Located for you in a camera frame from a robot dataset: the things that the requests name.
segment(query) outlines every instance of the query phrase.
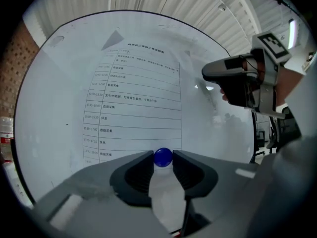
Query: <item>ceiling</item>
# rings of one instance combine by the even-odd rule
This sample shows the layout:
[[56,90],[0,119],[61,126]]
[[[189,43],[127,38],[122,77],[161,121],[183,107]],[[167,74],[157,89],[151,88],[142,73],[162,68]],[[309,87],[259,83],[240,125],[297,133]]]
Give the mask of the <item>ceiling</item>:
[[287,46],[288,20],[296,17],[272,0],[36,0],[23,19],[40,46],[70,20],[115,9],[145,10],[179,19],[211,36],[230,55],[250,51],[252,35],[263,31],[272,31]]

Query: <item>whiteboard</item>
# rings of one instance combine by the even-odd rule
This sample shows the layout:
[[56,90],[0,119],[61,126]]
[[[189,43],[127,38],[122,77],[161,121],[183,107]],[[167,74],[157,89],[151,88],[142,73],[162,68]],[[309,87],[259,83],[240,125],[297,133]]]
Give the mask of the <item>whiteboard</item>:
[[201,75],[227,56],[197,29],[153,13],[109,11],[59,27],[16,106],[17,157],[35,201],[86,166],[160,147],[248,163],[251,112]]

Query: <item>fluorescent light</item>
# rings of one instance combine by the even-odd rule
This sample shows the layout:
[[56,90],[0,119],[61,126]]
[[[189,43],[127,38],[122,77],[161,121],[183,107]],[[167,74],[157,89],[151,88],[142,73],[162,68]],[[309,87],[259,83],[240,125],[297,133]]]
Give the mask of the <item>fluorescent light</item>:
[[297,38],[297,27],[296,21],[291,19],[289,21],[289,39],[288,39],[288,49],[291,49],[296,45],[296,38]]

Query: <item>blue round magnet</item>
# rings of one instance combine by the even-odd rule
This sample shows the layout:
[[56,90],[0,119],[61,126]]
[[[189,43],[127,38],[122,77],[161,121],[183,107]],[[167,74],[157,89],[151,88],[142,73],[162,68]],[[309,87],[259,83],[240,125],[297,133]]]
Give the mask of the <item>blue round magnet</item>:
[[173,153],[168,148],[159,148],[154,153],[154,163],[155,165],[164,168],[168,166],[173,159]]

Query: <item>brick wall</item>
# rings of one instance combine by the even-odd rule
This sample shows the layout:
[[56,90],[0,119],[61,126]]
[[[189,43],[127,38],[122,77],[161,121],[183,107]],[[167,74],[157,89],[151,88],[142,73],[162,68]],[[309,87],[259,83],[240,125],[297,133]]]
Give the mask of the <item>brick wall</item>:
[[39,47],[23,21],[19,23],[0,60],[0,116],[13,117],[23,76]]

